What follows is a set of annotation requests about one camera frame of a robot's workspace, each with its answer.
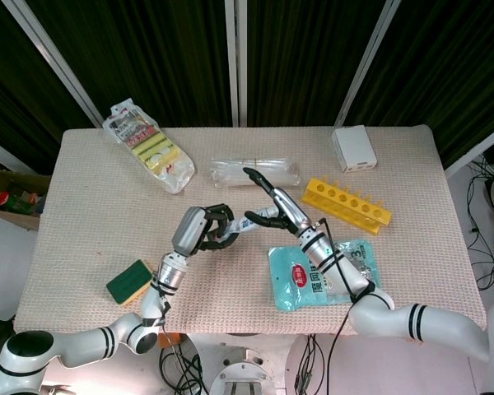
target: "plastic bag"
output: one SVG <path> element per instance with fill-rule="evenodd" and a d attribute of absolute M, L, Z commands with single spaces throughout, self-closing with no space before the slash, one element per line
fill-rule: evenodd
<path fill-rule="evenodd" d="M 335 244 L 368 280 L 380 287 L 371 244 L 363 239 Z M 269 268 L 277 309 L 294 311 L 305 306 L 350 302 L 349 295 L 337 295 L 299 246 L 269 250 Z"/>
<path fill-rule="evenodd" d="M 212 159 L 210 172 L 215 187 L 254 185 L 243 171 L 244 167 L 258 170 L 278 187 L 291 187 L 300 183 L 298 164 L 290 159 Z"/>
<path fill-rule="evenodd" d="M 123 142 L 168 193 L 180 192 L 194 174 L 194 163 L 132 99 L 114 105 L 102 128 Z"/>

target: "snack bag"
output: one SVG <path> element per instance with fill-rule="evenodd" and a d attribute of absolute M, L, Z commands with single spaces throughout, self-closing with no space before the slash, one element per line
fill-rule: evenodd
<path fill-rule="evenodd" d="M 363 239 L 337 242 L 335 246 L 361 274 L 380 287 L 371 244 Z M 305 306 L 323 306 L 350 301 L 348 295 L 337 295 L 334 288 L 297 246 L 269 250 L 269 268 L 277 309 L 294 311 Z"/>
<path fill-rule="evenodd" d="M 194 174 L 194 163 L 132 99 L 114 105 L 102 128 L 123 143 L 168 193 L 179 193 Z"/>

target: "red label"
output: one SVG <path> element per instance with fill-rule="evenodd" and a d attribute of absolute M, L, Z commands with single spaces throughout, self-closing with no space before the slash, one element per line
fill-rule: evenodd
<path fill-rule="evenodd" d="M 305 275 L 305 270 L 302 266 L 300 265 L 293 266 L 291 272 L 293 275 L 293 281 L 295 282 L 296 286 L 301 288 L 306 284 L 307 276 Z"/>
<path fill-rule="evenodd" d="M 156 130 L 153 126 L 138 126 L 135 128 L 133 136 L 126 141 L 126 144 L 128 146 L 135 146 L 145 138 L 150 137 L 155 132 Z"/>
<path fill-rule="evenodd" d="M 9 192 L 7 191 L 0 192 L 0 206 L 6 204 L 8 199 L 9 199 Z"/>

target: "table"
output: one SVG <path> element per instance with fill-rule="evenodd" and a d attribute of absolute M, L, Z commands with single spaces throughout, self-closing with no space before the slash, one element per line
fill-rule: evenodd
<path fill-rule="evenodd" d="M 271 205 L 261 188 L 214 188 L 212 157 L 289 157 L 301 168 L 299 200 L 307 180 L 327 176 L 373 194 L 392 220 L 372 236 L 329 217 L 335 239 L 366 238 L 373 246 L 383 288 L 397 306 L 418 302 L 451 309 L 485 327 L 485 312 L 448 184 L 427 126 L 367 128 L 378 167 L 342 174 L 331 127 L 179 128 L 165 132 L 193 159 L 197 174 L 179 195 L 169 195 L 122 146 L 101 130 L 65 132 L 49 188 L 33 262 L 15 329 L 62 332 L 104 326 L 140 300 L 120 307 L 105 284 L 137 258 L 156 265 L 192 205 L 225 202 L 237 216 Z M 313 221 L 324 216 L 306 205 Z M 173 299 L 172 332 L 335 332 L 347 304 L 278 312 L 267 252 L 296 244 L 286 231 L 242 235 L 228 249 L 191 257 Z M 345 334 L 354 334 L 350 325 Z"/>

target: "green sponge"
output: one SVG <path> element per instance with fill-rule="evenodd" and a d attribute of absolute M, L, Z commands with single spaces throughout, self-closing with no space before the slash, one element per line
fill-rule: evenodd
<path fill-rule="evenodd" d="M 148 288 L 150 280 L 150 269 L 141 259 L 138 259 L 132 266 L 106 284 L 106 288 L 114 300 L 124 306 Z"/>

